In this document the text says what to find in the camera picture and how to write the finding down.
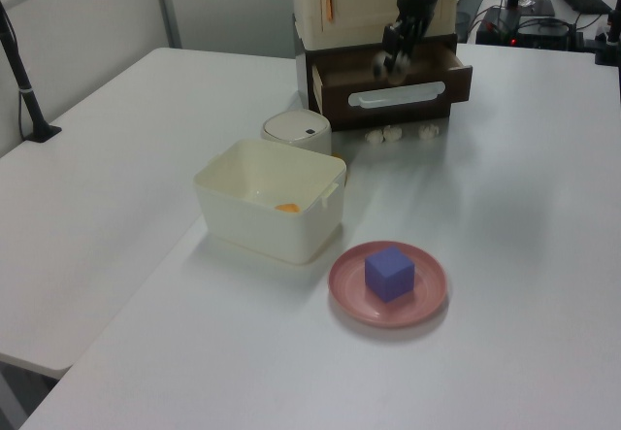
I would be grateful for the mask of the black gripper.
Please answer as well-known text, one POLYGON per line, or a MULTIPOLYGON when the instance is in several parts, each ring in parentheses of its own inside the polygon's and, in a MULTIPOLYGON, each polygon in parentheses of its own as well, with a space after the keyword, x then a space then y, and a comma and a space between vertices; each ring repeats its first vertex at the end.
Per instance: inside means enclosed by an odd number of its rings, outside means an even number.
POLYGON ((397 0, 397 23, 384 26, 382 49, 396 56, 396 70, 405 72, 410 65, 418 37, 424 37, 431 25, 438 0, 397 0))

